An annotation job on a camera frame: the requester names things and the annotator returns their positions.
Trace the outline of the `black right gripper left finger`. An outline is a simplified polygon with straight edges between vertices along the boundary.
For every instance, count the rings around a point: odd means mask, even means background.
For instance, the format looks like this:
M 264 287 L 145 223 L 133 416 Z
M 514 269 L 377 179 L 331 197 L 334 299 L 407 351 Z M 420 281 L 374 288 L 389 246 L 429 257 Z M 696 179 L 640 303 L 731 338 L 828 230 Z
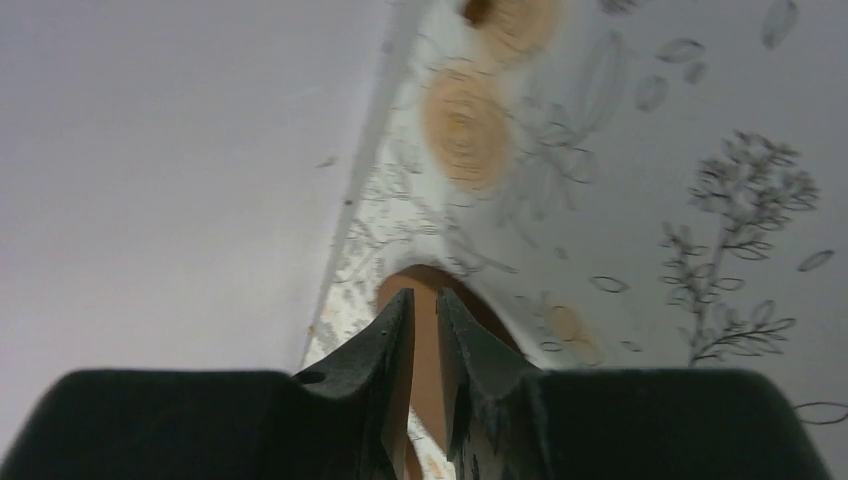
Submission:
M 77 370 L 35 406 L 5 479 L 400 479 L 414 293 L 296 374 Z

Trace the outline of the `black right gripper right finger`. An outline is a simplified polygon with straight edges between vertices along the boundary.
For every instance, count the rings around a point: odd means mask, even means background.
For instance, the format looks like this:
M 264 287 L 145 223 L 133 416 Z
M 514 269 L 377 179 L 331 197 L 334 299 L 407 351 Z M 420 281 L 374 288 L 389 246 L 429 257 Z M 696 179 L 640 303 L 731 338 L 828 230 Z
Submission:
M 738 369 L 544 370 L 438 295 L 460 479 L 827 479 L 782 392 Z

